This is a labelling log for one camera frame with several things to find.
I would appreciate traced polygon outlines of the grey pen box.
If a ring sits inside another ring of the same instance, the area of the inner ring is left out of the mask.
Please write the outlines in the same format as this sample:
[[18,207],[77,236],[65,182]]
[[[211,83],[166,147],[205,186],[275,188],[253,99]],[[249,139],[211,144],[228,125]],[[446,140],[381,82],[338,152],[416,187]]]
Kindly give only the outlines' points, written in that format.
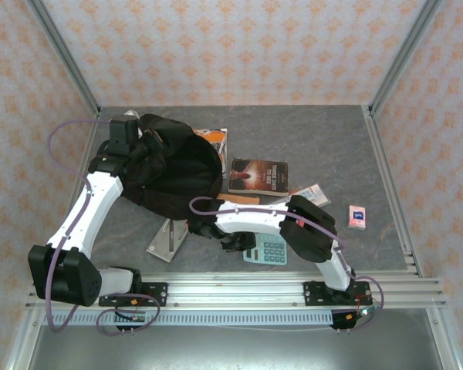
[[147,247],[147,253],[170,263],[188,235],[186,220],[166,219],[154,239]]

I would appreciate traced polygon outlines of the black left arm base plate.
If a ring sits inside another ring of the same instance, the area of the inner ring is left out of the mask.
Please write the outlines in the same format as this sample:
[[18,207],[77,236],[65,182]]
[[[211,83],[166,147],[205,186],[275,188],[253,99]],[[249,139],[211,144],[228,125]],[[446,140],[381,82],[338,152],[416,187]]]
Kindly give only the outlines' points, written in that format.
[[168,284],[166,282],[142,282],[140,287],[132,288],[129,297],[104,296],[98,302],[101,307],[155,307],[153,300],[148,298],[136,297],[135,294],[145,294],[154,298],[161,307],[167,304]]

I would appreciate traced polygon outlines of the orange geography book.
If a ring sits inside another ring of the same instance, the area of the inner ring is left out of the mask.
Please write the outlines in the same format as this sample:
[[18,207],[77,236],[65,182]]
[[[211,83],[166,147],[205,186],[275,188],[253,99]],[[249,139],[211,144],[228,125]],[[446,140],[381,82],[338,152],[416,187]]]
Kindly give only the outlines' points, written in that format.
[[194,133],[205,138],[216,150],[222,166],[222,177],[227,177],[228,129],[193,129]]

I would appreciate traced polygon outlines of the aluminium right frame post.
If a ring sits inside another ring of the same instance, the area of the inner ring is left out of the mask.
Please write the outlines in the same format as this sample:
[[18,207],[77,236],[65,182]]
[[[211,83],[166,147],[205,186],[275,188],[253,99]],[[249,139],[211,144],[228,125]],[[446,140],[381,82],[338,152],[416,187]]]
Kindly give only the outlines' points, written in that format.
[[399,48],[393,62],[390,65],[379,89],[377,90],[373,102],[368,106],[372,117],[383,109],[384,103],[397,84],[401,73],[404,71],[410,57],[423,37],[426,29],[434,19],[434,15],[439,9],[443,0],[425,0],[424,6],[420,10],[414,24]]

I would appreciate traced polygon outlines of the aluminium mounting rail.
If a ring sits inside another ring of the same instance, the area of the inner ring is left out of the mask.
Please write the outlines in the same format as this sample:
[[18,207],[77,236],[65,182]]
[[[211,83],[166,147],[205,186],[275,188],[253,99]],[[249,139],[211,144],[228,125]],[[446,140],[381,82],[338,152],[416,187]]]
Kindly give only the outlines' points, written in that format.
[[[373,297],[385,301],[384,307],[446,307],[446,297],[436,277],[419,277],[406,272],[369,271],[382,287],[381,297],[375,284],[370,285]],[[144,282],[166,282],[169,288],[167,308],[185,309],[293,309],[305,305],[303,284],[322,281],[320,274],[301,272],[252,273],[156,273],[145,274]]]

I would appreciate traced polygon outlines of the brown Three Days book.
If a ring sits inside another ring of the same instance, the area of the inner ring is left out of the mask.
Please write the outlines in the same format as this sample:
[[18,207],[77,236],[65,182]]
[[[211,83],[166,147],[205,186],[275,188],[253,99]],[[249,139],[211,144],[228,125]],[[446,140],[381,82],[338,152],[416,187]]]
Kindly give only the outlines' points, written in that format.
[[288,163],[233,159],[228,191],[284,197],[289,194]]

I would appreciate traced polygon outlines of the aluminium right table rail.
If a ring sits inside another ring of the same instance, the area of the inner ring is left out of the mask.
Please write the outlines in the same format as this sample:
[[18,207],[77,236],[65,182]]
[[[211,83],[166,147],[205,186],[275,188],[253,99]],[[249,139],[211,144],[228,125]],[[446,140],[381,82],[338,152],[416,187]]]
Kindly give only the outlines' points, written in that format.
[[411,236],[410,228],[407,225],[407,221],[404,216],[400,199],[397,194],[397,188],[390,171],[387,155],[377,128],[377,122],[370,111],[369,106],[361,106],[361,109],[387,195],[400,246],[405,256],[405,261],[407,262],[407,269],[410,274],[415,274],[418,278],[424,278],[425,273],[421,266],[420,256],[415,249],[413,237]]

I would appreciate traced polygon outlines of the small pink tissue pack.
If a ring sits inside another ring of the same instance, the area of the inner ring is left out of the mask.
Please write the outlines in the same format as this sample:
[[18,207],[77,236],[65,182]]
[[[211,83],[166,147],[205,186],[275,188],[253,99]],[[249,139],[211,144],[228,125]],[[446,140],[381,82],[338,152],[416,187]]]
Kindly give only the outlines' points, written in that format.
[[365,207],[349,205],[348,228],[365,230],[367,226],[367,213]]

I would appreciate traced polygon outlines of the grey metal shelf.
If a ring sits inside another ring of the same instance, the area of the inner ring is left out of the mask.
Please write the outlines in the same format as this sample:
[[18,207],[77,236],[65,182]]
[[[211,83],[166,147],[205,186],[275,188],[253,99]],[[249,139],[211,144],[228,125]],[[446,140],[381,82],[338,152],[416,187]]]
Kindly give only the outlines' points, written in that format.
[[30,311],[5,370],[463,370],[444,311],[388,309],[358,331],[322,326],[153,326],[54,334]]

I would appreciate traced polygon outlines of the aluminium left table rail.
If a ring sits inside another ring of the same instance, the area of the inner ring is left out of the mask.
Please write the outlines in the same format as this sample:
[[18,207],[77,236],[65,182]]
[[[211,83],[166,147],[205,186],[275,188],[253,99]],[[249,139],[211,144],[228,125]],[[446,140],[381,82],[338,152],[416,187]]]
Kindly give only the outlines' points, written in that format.
[[64,126],[68,126],[68,125],[74,124],[74,123],[92,123],[92,124],[96,125],[97,123],[100,123],[100,120],[99,119],[73,119],[73,120],[70,120],[70,121],[66,121],[66,122],[60,123],[58,126],[56,126],[50,132],[50,134],[47,137],[46,147],[47,147],[47,150],[48,150],[48,154],[51,156],[52,161],[58,167],[60,167],[62,170],[65,170],[67,173],[70,173],[70,174],[74,175],[75,177],[77,177],[84,184],[84,186],[86,188],[85,200],[82,203],[81,208],[79,209],[77,215],[73,218],[73,220],[70,223],[69,227],[66,229],[64,236],[61,238],[61,240],[60,240],[60,242],[58,244],[58,247],[56,248],[56,251],[54,252],[54,254],[52,256],[52,260],[51,260],[51,263],[50,263],[50,266],[49,266],[48,279],[53,277],[54,271],[56,269],[57,261],[58,261],[58,258],[59,258],[60,251],[62,250],[63,245],[68,240],[70,234],[75,229],[78,222],[81,220],[81,217],[83,216],[84,212],[86,211],[86,208],[88,207],[88,205],[90,203],[90,199],[91,199],[91,195],[92,195],[92,186],[90,184],[90,181],[87,179],[86,174],[83,171],[73,170],[73,169],[61,164],[55,158],[55,156],[53,154],[53,151],[52,151],[51,142],[52,142],[53,136],[60,129],[62,129]]

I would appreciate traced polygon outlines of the black student bag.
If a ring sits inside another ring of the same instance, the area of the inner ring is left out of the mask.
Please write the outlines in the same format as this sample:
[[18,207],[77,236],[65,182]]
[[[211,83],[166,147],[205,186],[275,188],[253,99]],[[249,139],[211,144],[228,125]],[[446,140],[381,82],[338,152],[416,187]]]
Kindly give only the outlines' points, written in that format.
[[151,178],[123,178],[122,196],[162,217],[190,217],[195,197],[215,198],[221,192],[222,166],[215,148],[180,121],[154,114],[140,118],[140,128],[153,129],[164,141],[162,149],[150,149],[154,168]]

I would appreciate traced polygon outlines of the small controller board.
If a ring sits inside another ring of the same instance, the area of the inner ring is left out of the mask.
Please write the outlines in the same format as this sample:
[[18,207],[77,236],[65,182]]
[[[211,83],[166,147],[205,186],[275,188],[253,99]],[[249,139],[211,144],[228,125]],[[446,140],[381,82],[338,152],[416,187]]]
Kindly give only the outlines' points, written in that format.
[[342,314],[342,318],[344,318],[347,321],[357,321],[358,319],[362,318],[363,316],[368,315],[369,313],[372,313],[374,311],[374,308],[364,308],[359,311],[349,311],[347,313]]
[[115,317],[115,322],[119,323],[134,323],[143,325],[146,322],[145,314],[123,314],[116,312]]

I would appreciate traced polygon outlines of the aluminium frame post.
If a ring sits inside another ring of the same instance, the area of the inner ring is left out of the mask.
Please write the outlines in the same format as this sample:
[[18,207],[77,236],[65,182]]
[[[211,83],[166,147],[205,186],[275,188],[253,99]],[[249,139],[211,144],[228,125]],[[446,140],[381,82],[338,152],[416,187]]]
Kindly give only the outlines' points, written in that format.
[[94,97],[91,88],[88,86],[77,62],[73,58],[73,54],[70,52],[69,46],[50,15],[46,4],[43,0],[26,0],[26,2],[38,19],[39,24],[43,27],[50,43],[56,50],[63,65],[66,67],[69,76],[76,85],[76,88],[84,102],[88,105],[90,111],[92,111],[95,116],[98,116],[100,114],[101,107],[96,101],[96,98]]
[[420,10],[414,24],[399,48],[393,62],[390,65],[379,89],[377,90],[373,102],[368,106],[372,117],[383,109],[384,103],[397,84],[401,73],[404,71],[410,57],[423,37],[426,29],[434,19],[434,15],[439,9],[443,0],[425,0],[424,6]]

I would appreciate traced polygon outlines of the light blue calculator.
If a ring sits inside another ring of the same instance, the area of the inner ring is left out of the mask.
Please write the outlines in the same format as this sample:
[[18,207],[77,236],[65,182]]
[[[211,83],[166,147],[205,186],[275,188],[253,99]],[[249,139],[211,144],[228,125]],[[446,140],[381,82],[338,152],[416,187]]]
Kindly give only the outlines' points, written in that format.
[[287,243],[279,235],[255,234],[255,246],[243,251],[242,257],[248,263],[285,266]]

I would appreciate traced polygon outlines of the aluminium table rail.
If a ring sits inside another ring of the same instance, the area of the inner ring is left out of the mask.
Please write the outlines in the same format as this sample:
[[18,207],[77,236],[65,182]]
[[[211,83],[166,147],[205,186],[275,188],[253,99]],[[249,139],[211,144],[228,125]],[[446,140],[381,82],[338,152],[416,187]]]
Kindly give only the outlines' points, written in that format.
[[377,122],[370,111],[369,106],[361,106],[361,109],[387,195],[400,246],[405,256],[405,261],[407,262],[407,269],[410,274],[415,274],[418,278],[424,278],[425,273],[421,266],[420,256],[415,249],[413,237],[411,236],[410,228],[407,225],[407,221],[404,216],[400,199],[397,194],[397,188],[390,171],[387,155],[377,128]]
[[61,240],[60,240],[60,242],[58,244],[58,247],[56,248],[56,251],[54,252],[54,254],[52,256],[52,260],[51,260],[51,263],[50,263],[50,266],[49,266],[48,279],[53,277],[54,271],[56,269],[57,261],[58,261],[58,258],[59,258],[60,251],[62,250],[63,245],[68,240],[70,234],[75,229],[78,222],[81,220],[81,217],[83,216],[84,212],[86,211],[86,208],[88,207],[88,205],[90,203],[90,199],[91,199],[91,195],[92,195],[92,186],[90,184],[90,181],[87,179],[86,174],[83,171],[73,170],[73,169],[61,164],[55,158],[55,156],[53,154],[53,151],[52,151],[51,142],[52,142],[53,136],[60,129],[62,129],[64,126],[68,126],[68,125],[74,124],[74,123],[92,123],[92,124],[96,125],[97,123],[100,123],[100,120],[99,119],[73,119],[73,120],[70,120],[70,121],[66,121],[66,122],[60,123],[58,126],[56,126],[50,132],[50,134],[47,137],[46,147],[47,147],[47,150],[48,150],[48,154],[51,156],[52,161],[58,167],[60,167],[62,170],[65,170],[67,173],[70,173],[70,174],[74,175],[75,177],[77,177],[84,184],[84,186],[86,188],[85,200],[82,203],[81,208],[79,209],[77,215],[73,218],[73,220],[70,223],[69,227],[66,229],[64,236],[61,238]]

